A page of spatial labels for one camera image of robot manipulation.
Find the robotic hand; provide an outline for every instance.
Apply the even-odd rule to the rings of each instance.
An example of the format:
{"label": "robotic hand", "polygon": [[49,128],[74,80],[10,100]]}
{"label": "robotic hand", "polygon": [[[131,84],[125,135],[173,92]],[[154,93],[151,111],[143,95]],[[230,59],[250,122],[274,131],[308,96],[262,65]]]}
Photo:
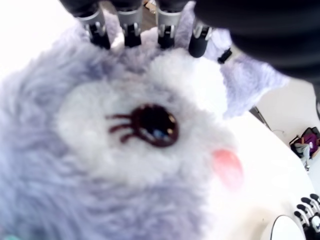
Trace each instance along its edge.
{"label": "robotic hand", "polygon": [[[60,0],[82,22],[91,41],[110,48],[99,0]],[[125,45],[141,44],[142,0],[110,0],[117,10]],[[182,9],[188,0],[157,0],[158,42],[175,44]],[[201,57],[215,28],[229,29],[233,43],[279,72],[320,85],[320,1],[197,0],[189,52]]]}
{"label": "robotic hand", "polygon": [[[99,0],[60,0],[66,10],[77,18],[86,30],[93,44],[109,49],[110,42],[103,11]],[[135,47],[141,44],[142,1],[110,0],[117,11],[123,29],[124,44]],[[175,33],[180,15],[188,0],[157,0],[156,22],[158,26],[158,43],[167,49],[175,44]],[[207,47],[213,28],[195,19],[189,52],[201,57]]]}

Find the robot finger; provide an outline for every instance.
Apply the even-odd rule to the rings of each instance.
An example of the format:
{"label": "robot finger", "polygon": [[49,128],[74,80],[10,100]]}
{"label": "robot finger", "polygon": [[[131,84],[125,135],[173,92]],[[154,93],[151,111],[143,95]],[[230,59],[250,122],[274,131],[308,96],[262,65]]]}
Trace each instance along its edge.
{"label": "robot finger", "polygon": [[104,13],[96,0],[60,0],[65,9],[82,24],[90,41],[110,49]]}
{"label": "robot finger", "polygon": [[124,45],[135,47],[141,45],[141,24],[143,3],[141,0],[111,0],[117,11],[124,34]]}

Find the white fur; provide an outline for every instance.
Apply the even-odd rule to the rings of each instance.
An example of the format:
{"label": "white fur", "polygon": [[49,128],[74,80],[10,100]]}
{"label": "white fur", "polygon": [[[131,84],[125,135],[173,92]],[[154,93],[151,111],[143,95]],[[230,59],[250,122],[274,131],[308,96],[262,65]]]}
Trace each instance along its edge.
{"label": "white fur", "polygon": [[194,58],[182,48],[175,49],[151,63],[148,77],[166,84],[217,117],[227,111],[224,77],[214,61]]}
{"label": "white fur", "polygon": [[[67,96],[57,116],[57,131],[92,174],[118,183],[145,186],[180,172],[192,182],[210,175],[214,150],[234,149],[232,135],[218,118],[197,106],[201,105],[201,99],[213,97],[201,95],[193,79],[198,76],[193,71],[204,69],[199,64],[202,60],[186,59],[182,51],[177,52],[181,58],[172,54],[170,67],[166,57],[159,57],[155,60],[157,68],[152,66],[146,75],[127,72],[122,79],[83,84]],[[208,81],[209,71],[205,73],[203,79]],[[120,137],[130,133],[130,129],[108,132],[110,127],[129,121],[105,116],[129,114],[145,103],[159,104],[177,118],[179,139],[174,145],[157,148],[136,137],[122,144]],[[220,115],[223,110],[217,105],[222,105],[218,98],[216,103],[206,102],[203,106]]]}

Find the fluffy lavender fur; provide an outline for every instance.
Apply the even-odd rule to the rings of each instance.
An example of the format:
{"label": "fluffy lavender fur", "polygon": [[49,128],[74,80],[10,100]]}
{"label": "fluffy lavender fur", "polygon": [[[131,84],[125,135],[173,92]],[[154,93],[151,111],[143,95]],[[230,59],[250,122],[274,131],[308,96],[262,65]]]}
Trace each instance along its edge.
{"label": "fluffy lavender fur", "polygon": [[[176,46],[185,49],[193,21],[192,4],[186,8],[176,36]],[[113,40],[119,24],[110,14],[106,18]],[[112,81],[123,72],[142,74],[163,54],[156,29],[142,34],[141,46],[119,48],[106,51],[93,46],[77,26],[52,50],[4,81],[0,239],[7,234],[22,240],[201,239],[205,221],[201,187],[182,181],[179,173],[138,189],[90,177],[53,128],[56,113],[74,88],[100,79]],[[210,41],[205,57],[216,60],[224,50]],[[243,113],[266,89],[285,82],[269,66],[248,57],[223,65],[221,71],[228,96],[226,117]]]}

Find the white table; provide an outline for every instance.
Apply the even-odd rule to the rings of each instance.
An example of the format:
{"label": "white table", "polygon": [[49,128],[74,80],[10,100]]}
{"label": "white table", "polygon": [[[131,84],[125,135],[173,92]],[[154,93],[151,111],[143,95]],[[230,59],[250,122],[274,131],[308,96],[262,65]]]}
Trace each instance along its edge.
{"label": "white table", "polygon": [[208,240],[259,240],[269,221],[293,213],[301,197],[315,190],[300,159],[249,112],[228,121],[239,141],[244,184],[227,191],[212,183],[216,223]]}

